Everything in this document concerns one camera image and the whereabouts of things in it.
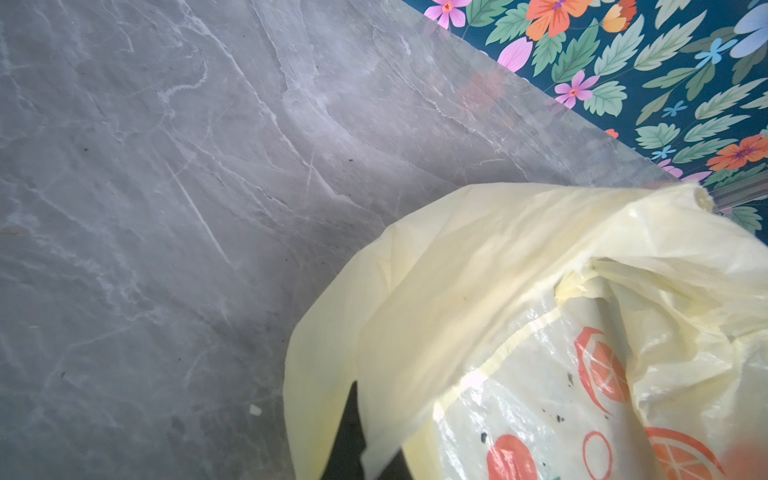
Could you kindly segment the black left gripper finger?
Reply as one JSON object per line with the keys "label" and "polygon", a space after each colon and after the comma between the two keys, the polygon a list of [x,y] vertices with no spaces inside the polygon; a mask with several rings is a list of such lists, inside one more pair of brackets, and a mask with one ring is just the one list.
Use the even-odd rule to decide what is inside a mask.
{"label": "black left gripper finger", "polygon": [[[364,480],[361,455],[366,448],[358,411],[357,383],[349,390],[345,408],[322,480]],[[399,451],[379,474],[378,480],[412,480],[402,451]]]}

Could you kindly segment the yellowish translucent plastic bag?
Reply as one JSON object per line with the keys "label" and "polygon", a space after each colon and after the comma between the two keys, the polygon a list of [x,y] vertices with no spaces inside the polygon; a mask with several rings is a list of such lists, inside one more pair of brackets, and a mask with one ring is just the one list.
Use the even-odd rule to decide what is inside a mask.
{"label": "yellowish translucent plastic bag", "polygon": [[763,479],[767,248],[694,184],[470,185],[346,264],[284,373],[300,479],[354,382],[366,479]]}

